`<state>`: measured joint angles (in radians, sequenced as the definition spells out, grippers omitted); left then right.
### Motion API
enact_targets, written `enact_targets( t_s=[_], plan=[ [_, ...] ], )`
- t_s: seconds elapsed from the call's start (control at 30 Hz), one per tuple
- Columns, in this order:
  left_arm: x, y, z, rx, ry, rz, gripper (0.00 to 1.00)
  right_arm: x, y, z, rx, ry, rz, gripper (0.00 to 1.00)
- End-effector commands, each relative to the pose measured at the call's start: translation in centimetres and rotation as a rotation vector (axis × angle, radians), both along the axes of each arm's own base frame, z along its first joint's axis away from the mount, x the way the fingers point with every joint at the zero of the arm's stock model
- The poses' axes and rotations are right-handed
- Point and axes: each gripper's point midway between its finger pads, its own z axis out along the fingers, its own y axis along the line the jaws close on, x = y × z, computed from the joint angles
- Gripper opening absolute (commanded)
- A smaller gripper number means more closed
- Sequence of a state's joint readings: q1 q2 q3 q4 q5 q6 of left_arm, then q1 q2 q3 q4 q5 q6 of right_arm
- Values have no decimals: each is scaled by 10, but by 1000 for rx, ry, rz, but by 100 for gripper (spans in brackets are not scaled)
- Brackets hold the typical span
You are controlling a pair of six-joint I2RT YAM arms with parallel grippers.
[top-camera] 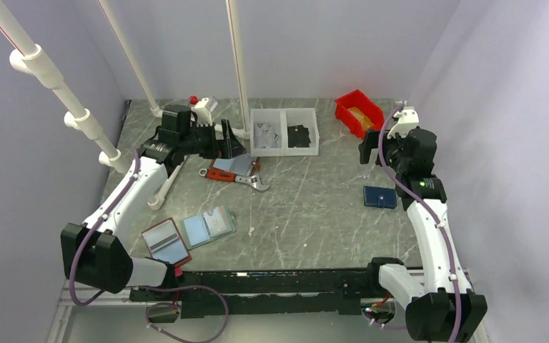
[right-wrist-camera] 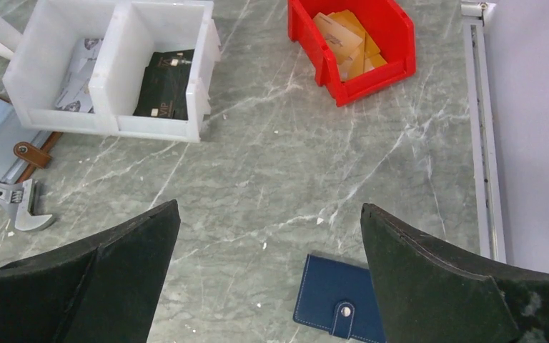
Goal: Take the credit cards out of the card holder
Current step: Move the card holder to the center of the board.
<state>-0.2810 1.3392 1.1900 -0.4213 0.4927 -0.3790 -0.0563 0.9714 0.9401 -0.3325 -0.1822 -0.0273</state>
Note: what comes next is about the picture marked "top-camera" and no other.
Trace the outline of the navy blue card holder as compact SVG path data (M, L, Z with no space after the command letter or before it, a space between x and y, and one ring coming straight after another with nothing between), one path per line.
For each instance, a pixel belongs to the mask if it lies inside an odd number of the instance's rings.
M363 202L366 207L381 209L395 209L397 195L394 189L385 187L363 187Z

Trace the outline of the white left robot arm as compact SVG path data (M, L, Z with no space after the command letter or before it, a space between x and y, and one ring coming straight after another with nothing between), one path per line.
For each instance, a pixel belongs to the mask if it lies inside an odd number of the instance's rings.
M130 168L103 204L81 224L69 223L62 229L64 273L70 287L79 282L113 294L127 287L148 287L160 300L175 294L174 265L153 257L132 257L119 235L135 222L141 206L185 157L231 159L246 153L228 120L220 124L221 138L215 124L200 122L187 106L164 112L153 136L133 149Z

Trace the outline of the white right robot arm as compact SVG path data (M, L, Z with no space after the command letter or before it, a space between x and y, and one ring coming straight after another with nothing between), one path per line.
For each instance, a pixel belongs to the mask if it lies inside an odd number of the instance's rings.
M406 136L385 131L365 132L359 145L360 163L376 163L395 183L420 250L424 279L418 281L402 262L379 261L365 277L367 291L387 292L403 308L405 328L415 341L469 342L488 310L458 259L450 232L447 194L433 174L437 137L416 127Z

